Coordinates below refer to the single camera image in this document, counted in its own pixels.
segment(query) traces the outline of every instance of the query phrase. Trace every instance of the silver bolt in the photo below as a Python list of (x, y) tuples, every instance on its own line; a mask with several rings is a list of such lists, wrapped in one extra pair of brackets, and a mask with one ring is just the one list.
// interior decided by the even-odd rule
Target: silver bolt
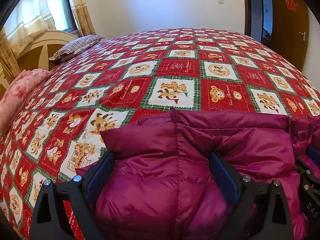
[(49, 184), (51, 183), (51, 180), (50, 179), (46, 179), (43, 184), (45, 184), (46, 186), (48, 186)]
[(251, 178), (250, 178), (249, 176), (245, 175), (245, 176), (242, 177), (242, 180), (243, 180), (244, 182), (250, 182), (250, 181), (251, 181)]
[(273, 181), (273, 184), (275, 184), (276, 186), (280, 186), (280, 185), (281, 185), (281, 182), (280, 182), (279, 180), (275, 179), (275, 180)]
[(82, 177), (80, 175), (76, 175), (73, 177), (73, 181), (75, 181), (75, 182), (79, 182), (79, 181), (81, 181), (81, 179), (82, 179)]

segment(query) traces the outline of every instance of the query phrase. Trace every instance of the down jacket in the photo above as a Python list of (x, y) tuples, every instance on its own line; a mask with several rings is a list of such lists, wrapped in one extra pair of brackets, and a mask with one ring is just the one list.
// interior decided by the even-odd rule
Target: down jacket
[(110, 239), (214, 239), (233, 209), (209, 169), (216, 152), (254, 181), (279, 179), (294, 239), (303, 239), (308, 221), (294, 156), (320, 177), (305, 155), (310, 145), (320, 150), (319, 127), (320, 117), (172, 109), (106, 130), (101, 135), (116, 164), (96, 203), (97, 219)]

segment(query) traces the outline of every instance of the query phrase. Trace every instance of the yellow floral curtain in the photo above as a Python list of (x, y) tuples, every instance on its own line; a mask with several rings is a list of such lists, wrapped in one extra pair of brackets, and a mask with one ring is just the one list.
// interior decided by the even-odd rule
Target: yellow floral curtain
[(69, 0), (80, 36), (96, 34), (85, 0)]
[(47, 0), (20, 0), (0, 31), (0, 72), (9, 83), (20, 69), (19, 54), (34, 38), (47, 30), (55, 30)]

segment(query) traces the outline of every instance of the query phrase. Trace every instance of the pink floral blanket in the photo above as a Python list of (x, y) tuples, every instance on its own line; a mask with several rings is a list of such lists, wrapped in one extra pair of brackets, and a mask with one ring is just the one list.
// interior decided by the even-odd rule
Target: pink floral blanket
[(25, 102), (32, 96), (34, 88), (51, 73), (43, 69), (23, 70), (7, 88), (0, 101), (0, 136), (5, 135)]

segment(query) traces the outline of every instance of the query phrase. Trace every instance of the pillow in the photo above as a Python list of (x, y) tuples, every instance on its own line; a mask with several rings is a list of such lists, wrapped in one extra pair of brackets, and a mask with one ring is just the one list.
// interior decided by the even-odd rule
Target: pillow
[(97, 35), (88, 35), (75, 39), (59, 49), (51, 58), (49, 58), (49, 60), (61, 59), (61, 61), (66, 61), (99, 43), (102, 39), (104, 39), (104, 37)]

